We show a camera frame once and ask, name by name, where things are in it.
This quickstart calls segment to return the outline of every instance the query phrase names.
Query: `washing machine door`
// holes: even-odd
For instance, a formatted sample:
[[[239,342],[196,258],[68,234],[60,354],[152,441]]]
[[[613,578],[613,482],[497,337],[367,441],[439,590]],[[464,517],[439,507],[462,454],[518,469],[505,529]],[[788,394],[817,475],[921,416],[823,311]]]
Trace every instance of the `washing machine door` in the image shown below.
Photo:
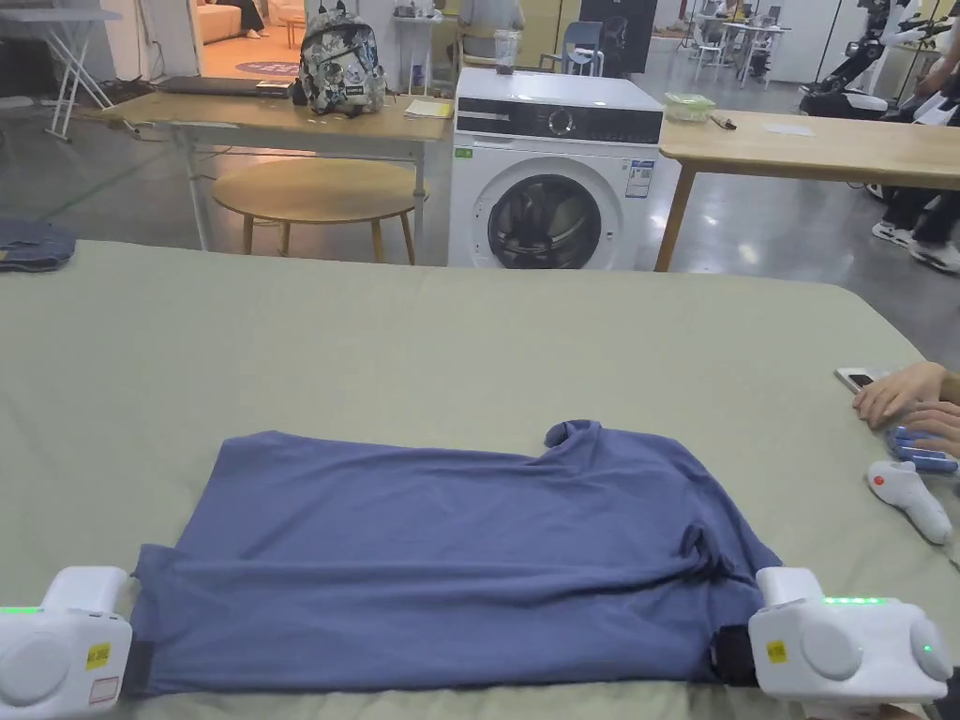
[[[510,269],[609,267],[619,215],[610,184],[595,170],[569,157],[534,157],[484,190],[475,249],[489,264]]]

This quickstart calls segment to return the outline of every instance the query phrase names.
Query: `control panel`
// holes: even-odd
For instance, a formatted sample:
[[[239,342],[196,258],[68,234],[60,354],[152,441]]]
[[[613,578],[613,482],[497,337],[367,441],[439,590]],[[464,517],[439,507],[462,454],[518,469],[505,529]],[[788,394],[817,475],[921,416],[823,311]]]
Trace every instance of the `control panel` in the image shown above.
[[[460,98],[457,130],[498,135],[556,137],[587,142],[659,145],[659,110],[573,108]]]

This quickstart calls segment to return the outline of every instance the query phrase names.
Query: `plastic container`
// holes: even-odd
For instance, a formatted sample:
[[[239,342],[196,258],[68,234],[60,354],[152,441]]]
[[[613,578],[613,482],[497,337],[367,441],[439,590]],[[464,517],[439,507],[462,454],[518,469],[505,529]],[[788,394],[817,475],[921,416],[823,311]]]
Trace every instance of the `plastic container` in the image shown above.
[[[516,54],[520,49],[520,32],[517,30],[497,30],[493,34],[496,45],[496,71],[500,75],[513,75],[516,68]]]
[[[703,95],[683,93],[666,94],[666,116],[670,120],[682,120],[688,123],[706,123],[717,104]]]

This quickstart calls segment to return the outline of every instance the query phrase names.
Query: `green indicator light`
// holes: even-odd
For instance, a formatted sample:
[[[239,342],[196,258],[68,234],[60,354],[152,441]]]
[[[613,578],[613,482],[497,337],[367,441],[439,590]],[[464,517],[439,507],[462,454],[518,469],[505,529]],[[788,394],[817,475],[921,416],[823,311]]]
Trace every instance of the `green indicator light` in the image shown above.
[[[827,605],[884,605],[887,601],[879,597],[825,597]]]

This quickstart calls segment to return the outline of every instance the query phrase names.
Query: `sneaker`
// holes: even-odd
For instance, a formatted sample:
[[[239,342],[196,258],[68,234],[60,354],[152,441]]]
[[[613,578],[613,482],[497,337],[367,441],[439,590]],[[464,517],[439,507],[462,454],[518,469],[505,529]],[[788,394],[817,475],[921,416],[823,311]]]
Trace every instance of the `sneaker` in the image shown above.
[[[910,254],[941,273],[960,274],[960,251],[952,245],[921,245],[916,240],[910,244]]]
[[[888,243],[893,243],[898,248],[909,248],[913,241],[913,233],[910,230],[894,228],[892,223],[880,221],[874,225],[874,235]]]

